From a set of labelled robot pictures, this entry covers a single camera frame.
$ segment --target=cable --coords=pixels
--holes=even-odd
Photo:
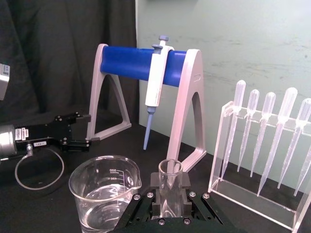
[[[45,189],[47,187],[50,187],[52,184],[54,184],[55,182],[57,182],[60,177],[63,175],[64,173],[64,169],[65,169],[65,164],[64,164],[64,160],[62,159],[62,157],[60,157],[60,155],[53,151],[52,149],[49,149],[49,148],[46,148],[47,150],[50,150],[51,152],[53,152],[54,154],[57,155],[57,157],[60,159],[61,163],[62,163],[62,171],[60,172],[59,176],[51,183],[49,183],[48,185],[46,186],[43,186],[43,187],[40,187],[40,188],[31,188],[31,187],[28,187],[28,186],[25,186],[18,178],[18,175],[17,175],[17,170],[18,170],[18,166],[21,164],[21,162],[25,159],[27,159],[28,157],[30,157],[29,155],[25,155],[24,157],[22,157],[22,159],[16,164],[16,167],[15,167],[15,179],[17,181],[17,183],[22,186],[23,188],[26,188],[26,189],[29,189],[29,190],[42,190],[42,189]]]

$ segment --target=plastic dropper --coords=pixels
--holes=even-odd
[[[280,181],[278,183],[277,188],[280,188],[282,180],[285,176],[285,173],[290,165],[293,153],[295,151],[297,142],[299,140],[299,137],[302,133],[303,128],[305,127],[305,125],[308,123],[309,117],[311,114],[311,99],[305,99],[302,101],[302,104],[300,106],[299,109],[299,113],[296,119],[296,127],[295,127],[295,131],[293,133],[293,137],[290,143],[290,146],[288,147],[288,151],[283,163],[283,167],[282,167],[282,172],[281,172],[281,177],[280,177]]]
[[[251,128],[251,123],[252,123],[251,120],[257,108],[258,98],[259,98],[259,91],[256,89],[252,90],[249,95],[249,100],[248,100],[248,105],[247,105],[247,114],[245,115],[246,123],[245,123],[243,139],[242,139],[241,148],[240,148],[238,172],[240,171],[241,162],[242,162],[242,159],[245,153],[249,130]]]
[[[273,142],[272,142],[272,146],[271,146],[271,149],[269,152],[269,156],[268,156],[266,166],[265,166],[263,174],[261,176],[257,197],[259,196],[260,191],[262,190],[262,187],[268,178],[269,171],[270,171],[270,168],[272,166],[274,156],[276,154],[277,146],[278,146],[278,143],[280,141],[284,125],[288,121],[288,118],[290,117],[290,114],[291,114],[294,102],[296,100],[296,97],[297,97],[297,89],[296,88],[291,87],[291,88],[288,88],[286,90],[286,93],[285,93],[285,96],[284,96],[284,99],[283,99],[283,102],[281,105],[280,112],[278,113],[278,116],[277,116],[276,133],[275,133],[274,138],[273,138]]]
[[[267,95],[264,99],[263,108],[262,108],[262,112],[261,112],[261,119],[260,119],[260,129],[259,129],[259,134],[257,137],[257,142],[255,145],[250,177],[253,176],[253,171],[254,171],[254,167],[255,167],[256,161],[258,159],[259,152],[260,152],[264,132],[266,131],[267,121],[269,120],[269,118],[272,114],[272,110],[273,110],[275,100],[276,100],[276,95],[273,92],[267,93]]]
[[[294,193],[295,197],[297,195],[297,192],[298,192],[298,190],[299,190],[303,180],[305,179],[305,177],[306,177],[306,175],[308,173],[310,165],[311,165],[311,147],[309,148],[308,154],[307,154],[307,156],[305,158],[305,161],[303,162],[303,165],[302,165],[302,168],[301,168],[301,172],[300,172],[300,175],[299,175],[297,187],[296,187],[296,190],[295,190],[295,193]]]
[[[237,121],[238,121],[237,115],[239,114],[242,108],[245,87],[246,87],[246,82],[244,80],[240,80],[238,81],[237,86],[235,88],[235,94],[234,94],[234,100],[233,100],[233,106],[232,106],[233,115],[232,115],[228,143],[225,149],[225,157],[224,157],[224,162],[223,162],[221,180],[223,180],[225,170],[227,169],[227,166],[228,166],[229,156],[230,156],[233,138],[234,138],[234,132],[235,132],[235,128],[237,126]]]

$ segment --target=pipette stand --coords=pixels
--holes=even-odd
[[[245,187],[241,187],[235,183],[228,181],[230,180],[230,176],[226,177],[228,168],[226,170],[224,179],[221,180],[222,163],[223,163],[225,148],[226,148],[227,139],[229,135],[228,132],[230,129],[230,123],[232,120],[232,113],[233,113],[232,106],[233,106],[233,102],[231,101],[222,107],[220,124],[218,128],[218,136],[217,136],[215,153],[214,153],[214,159],[213,159],[212,170],[211,170],[211,176],[210,176],[210,180],[208,184],[208,192],[209,193],[214,192],[240,206],[243,206],[244,208],[250,211],[255,212],[256,214],[260,216],[263,216],[281,225],[282,227],[286,229],[289,229],[293,233],[296,233],[311,203],[311,191],[310,191],[311,177],[310,176],[305,177],[304,182],[306,182],[307,184],[307,188],[305,189],[306,191],[300,190],[303,192],[303,196],[297,208],[294,208],[294,209],[291,209],[288,206],[283,205],[284,203],[290,203],[290,201],[286,202],[282,200],[283,204],[281,204],[281,203],[277,203],[276,200],[269,200],[263,196],[257,197],[257,190],[256,192],[252,192],[248,189],[245,189]],[[247,114],[247,108],[242,108],[238,114],[238,120],[244,120],[244,117],[246,114]],[[260,119],[261,119],[261,111],[256,111],[252,118],[252,124],[260,124],[259,122]],[[276,125],[277,125],[277,115],[272,114],[267,122],[267,128],[276,127]],[[284,126],[284,130],[294,132],[294,129],[295,129],[295,119],[290,118],[286,122]],[[307,125],[304,127],[302,134],[308,137],[311,137],[311,122],[307,123]],[[239,179],[240,178],[245,179],[245,177],[243,177],[243,175],[240,176],[239,173],[234,174],[234,176],[239,176]]]
[[[118,75],[148,81],[153,52],[153,49],[111,47],[105,44],[98,46],[94,64],[89,108],[91,121],[87,127],[87,139],[99,138],[102,140],[131,127]],[[118,99],[123,122],[110,129],[95,133],[100,90],[104,78],[109,77],[108,74],[112,77],[111,84]],[[167,158],[178,160],[188,109],[191,102],[193,104],[196,148],[182,162],[183,171],[188,172],[206,154],[204,77],[201,51],[195,49],[170,51],[163,84],[179,87]]]
[[[188,172],[205,155],[204,76],[202,55],[199,50],[188,50],[177,94],[167,159],[178,160],[180,143],[189,107],[193,105],[196,148],[183,162],[183,171]]]
[[[105,72],[101,72],[100,66],[102,64],[103,59],[103,48],[107,46],[106,44],[100,44],[96,51],[96,57],[94,62],[94,71],[93,71],[93,81],[92,81],[92,90],[91,90],[91,101],[89,105],[89,114],[91,115],[91,121],[87,126],[87,139],[99,138],[100,140],[105,139],[111,135],[119,133],[123,130],[126,130],[132,126],[130,122],[130,118],[128,116],[128,112],[126,109],[121,84],[119,81],[118,75],[109,74]],[[122,123],[115,125],[109,129],[100,131],[95,133],[95,125],[96,125],[96,116],[97,116],[97,107],[99,96],[101,92],[101,88],[105,78],[110,78],[111,86],[116,94],[116,98],[120,107]]]

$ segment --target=black curtain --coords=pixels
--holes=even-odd
[[[11,67],[0,123],[89,105],[100,43],[136,46],[135,0],[0,0],[0,63]],[[120,81],[138,122],[138,81]],[[119,112],[106,83],[101,104]]]

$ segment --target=water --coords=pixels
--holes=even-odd
[[[91,200],[115,198],[128,189],[120,184],[111,184],[93,190],[85,198]],[[127,195],[108,202],[81,201],[82,208],[87,209],[86,214],[80,220],[83,232],[104,233],[112,230],[117,225],[131,198],[132,194],[129,192]]]

